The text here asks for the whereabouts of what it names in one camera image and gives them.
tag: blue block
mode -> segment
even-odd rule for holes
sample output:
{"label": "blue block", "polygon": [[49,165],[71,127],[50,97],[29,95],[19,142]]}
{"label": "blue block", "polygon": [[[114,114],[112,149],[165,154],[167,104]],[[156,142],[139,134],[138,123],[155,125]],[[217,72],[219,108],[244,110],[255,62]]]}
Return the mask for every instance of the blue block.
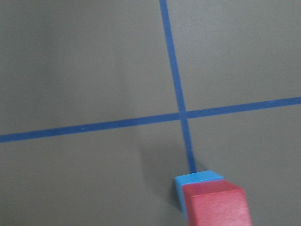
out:
{"label": "blue block", "polygon": [[186,213],[185,200],[184,200],[184,195],[183,195],[183,191],[182,191],[182,186],[187,185],[187,184],[205,182],[205,181],[210,181],[210,180],[220,180],[220,179],[223,179],[223,176],[221,176],[217,173],[214,173],[210,170],[202,171],[202,172],[198,172],[198,173],[191,173],[191,174],[178,176],[178,177],[174,178],[175,186],[176,186],[178,197],[180,200],[181,209],[186,218],[187,218],[187,213]]}

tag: wooden block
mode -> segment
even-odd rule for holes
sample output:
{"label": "wooden block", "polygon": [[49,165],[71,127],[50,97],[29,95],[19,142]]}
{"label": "wooden block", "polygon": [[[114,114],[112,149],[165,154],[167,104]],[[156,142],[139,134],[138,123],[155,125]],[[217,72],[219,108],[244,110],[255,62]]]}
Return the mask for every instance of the wooden block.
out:
{"label": "wooden block", "polygon": [[226,180],[183,186],[190,226],[251,226],[243,188]]}
{"label": "wooden block", "polygon": [[182,191],[182,186],[187,184],[197,183],[197,182],[205,182],[209,180],[219,180],[219,179],[223,179],[223,177],[210,170],[206,170],[198,173],[190,173],[187,175],[182,175],[174,178],[175,186],[178,193],[178,198],[181,205],[181,210],[186,218],[187,218],[187,213],[185,208],[185,200]]}

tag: red block side face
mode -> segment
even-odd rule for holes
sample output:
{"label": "red block side face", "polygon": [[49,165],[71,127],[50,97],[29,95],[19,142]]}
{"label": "red block side face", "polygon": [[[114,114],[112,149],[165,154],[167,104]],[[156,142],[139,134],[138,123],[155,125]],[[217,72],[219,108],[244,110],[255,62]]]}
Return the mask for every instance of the red block side face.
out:
{"label": "red block side face", "polygon": [[251,226],[246,195],[225,180],[183,187],[190,226]]}

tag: blue tape line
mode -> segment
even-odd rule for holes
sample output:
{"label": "blue tape line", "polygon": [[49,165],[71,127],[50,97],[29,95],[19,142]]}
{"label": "blue tape line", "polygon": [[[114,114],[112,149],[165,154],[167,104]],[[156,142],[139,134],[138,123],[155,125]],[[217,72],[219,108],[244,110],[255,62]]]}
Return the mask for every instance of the blue tape line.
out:
{"label": "blue tape line", "polygon": [[[290,105],[301,105],[301,97],[293,97],[287,99],[270,100],[270,101],[242,104],[242,105],[233,105],[233,106],[216,107],[216,108],[210,108],[204,110],[188,111],[187,117],[193,119],[193,118],[201,118],[201,117],[208,117],[208,116],[221,115],[221,114],[261,110],[261,109],[274,108],[274,107],[284,107]],[[36,131],[24,132],[24,133],[0,135],[0,143],[36,139],[42,137],[53,137],[53,136],[60,136],[60,135],[67,135],[67,134],[74,134],[74,133],[91,132],[91,131],[98,131],[98,130],[105,130],[105,129],[116,129],[122,127],[139,126],[139,125],[153,124],[153,123],[166,122],[166,121],[175,121],[175,120],[180,120],[179,113],[162,114],[162,115],[148,116],[142,118],[100,122],[100,123],[78,125],[78,126],[69,126],[69,127],[62,127],[56,129],[36,130]]]}
{"label": "blue tape line", "polygon": [[180,119],[179,113],[171,113],[171,114],[162,114],[162,115],[148,116],[142,118],[125,119],[119,121],[100,122],[100,123],[85,124],[85,125],[78,125],[78,126],[68,126],[68,127],[62,127],[56,129],[44,129],[44,130],[30,131],[24,133],[1,135],[0,143],[36,139],[42,137],[53,137],[53,136],[75,134],[75,133],[84,133],[84,132],[91,132],[91,131],[98,131],[98,130],[105,130],[105,129],[138,126],[138,125],[152,124],[158,122],[174,121],[179,119]]}
{"label": "blue tape line", "polygon": [[270,100],[270,101],[242,104],[242,105],[233,105],[233,106],[216,107],[216,108],[210,108],[204,110],[189,111],[187,112],[187,117],[189,119],[192,119],[192,118],[207,117],[207,116],[213,116],[219,114],[247,112],[247,111],[254,111],[254,110],[267,109],[273,107],[284,107],[289,105],[299,105],[299,104],[301,104],[301,97],[293,97],[287,99]]}
{"label": "blue tape line", "polygon": [[181,79],[180,79],[180,73],[178,69],[177,58],[174,49],[174,41],[173,41],[173,35],[172,35],[171,25],[169,21],[167,2],[166,0],[159,0],[159,1],[160,1],[160,8],[162,14],[167,51],[169,56],[169,63],[170,63],[170,68],[174,80],[175,95],[178,103],[178,109],[180,112],[180,120],[181,120],[183,138],[185,142],[188,165],[189,165],[190,172],[195,173],[197,172],[197,168],[196,168],[193,151],[192,151],[192,142],[191,142],[191,137],[189,132],[189,124],[186,116],[184,96],[183,96],[183,91],[181,86]]}

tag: red block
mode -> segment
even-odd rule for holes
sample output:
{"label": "red block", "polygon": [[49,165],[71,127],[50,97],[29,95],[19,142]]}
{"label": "red block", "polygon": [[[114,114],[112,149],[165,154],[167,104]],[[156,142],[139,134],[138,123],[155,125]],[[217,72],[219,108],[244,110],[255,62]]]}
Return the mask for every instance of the red block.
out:
{"label": "red block", "polygon": [[252,226],[243,188],[226,180],[182,188],[190,226]]}

